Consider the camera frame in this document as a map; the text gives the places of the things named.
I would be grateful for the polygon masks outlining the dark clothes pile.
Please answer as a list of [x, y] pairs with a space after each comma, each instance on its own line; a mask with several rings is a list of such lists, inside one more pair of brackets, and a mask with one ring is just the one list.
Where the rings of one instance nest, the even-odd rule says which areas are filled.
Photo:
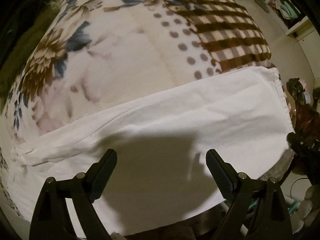
[[295, 127], [287, 141], [295, 152], [296, 165], [307, 175], [312, 185], [319, 184], [319, 113], [306, 102], [305, 89], [299, 78], [286, 83], [288, 93], [295, 101]]

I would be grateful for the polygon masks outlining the floral checkered bed blanket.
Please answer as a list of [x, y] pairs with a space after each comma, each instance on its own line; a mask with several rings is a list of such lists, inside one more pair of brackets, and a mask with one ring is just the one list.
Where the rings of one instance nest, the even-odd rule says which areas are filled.
[[1, 70], [17, 144], [161, 90], [272, 66], [263, 33], [235, 0], [59, 2]]

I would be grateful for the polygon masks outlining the white pants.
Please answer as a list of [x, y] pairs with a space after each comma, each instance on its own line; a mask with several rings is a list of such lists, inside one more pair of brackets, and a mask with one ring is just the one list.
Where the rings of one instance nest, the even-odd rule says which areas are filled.
[[100, 111], [21, 144], [8, 191], [30, 220], [46, 178], [72, 178], [114, 149], [116, 168], [94, 207], [108, 231], [131, 235], [223, 201], [206, 167], [208, 150], [257, 179], [287, 150], [292, 131], [278, 70], [248, 67]]

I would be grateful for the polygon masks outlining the dark green garment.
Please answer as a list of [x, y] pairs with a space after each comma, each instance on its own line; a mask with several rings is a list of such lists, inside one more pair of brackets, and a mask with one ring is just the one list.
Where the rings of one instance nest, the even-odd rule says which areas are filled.
[[1, 0], [1, 109], [19, 68], [9, 66], [19, 40], [51, 0]]

